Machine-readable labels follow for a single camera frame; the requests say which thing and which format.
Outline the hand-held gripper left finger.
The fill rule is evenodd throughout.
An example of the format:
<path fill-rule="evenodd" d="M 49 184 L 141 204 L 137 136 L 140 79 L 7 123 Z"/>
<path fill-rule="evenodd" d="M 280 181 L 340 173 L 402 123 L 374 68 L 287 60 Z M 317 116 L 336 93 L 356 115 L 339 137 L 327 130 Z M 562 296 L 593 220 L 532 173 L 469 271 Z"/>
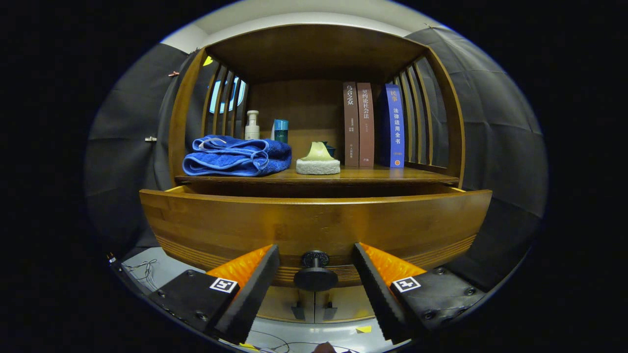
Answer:
<path fill-rule="evenodd" d="M 213 270 L 186 270 L 148 299 L 187 326 L 231 344 L 245 343 L 280 265 L 277 244 Z"/>

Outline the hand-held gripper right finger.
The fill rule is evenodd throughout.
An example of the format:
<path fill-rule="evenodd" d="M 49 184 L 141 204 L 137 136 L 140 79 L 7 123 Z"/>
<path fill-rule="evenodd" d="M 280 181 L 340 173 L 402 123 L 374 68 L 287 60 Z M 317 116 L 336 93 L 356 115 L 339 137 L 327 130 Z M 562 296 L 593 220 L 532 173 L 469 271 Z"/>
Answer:
<path fill-rule="evenodd" d="M 364 243 L 352 261 L 384 339 L 430 337 L 472 311 L 486 293 L 444 267 L 424 270 Z"/>

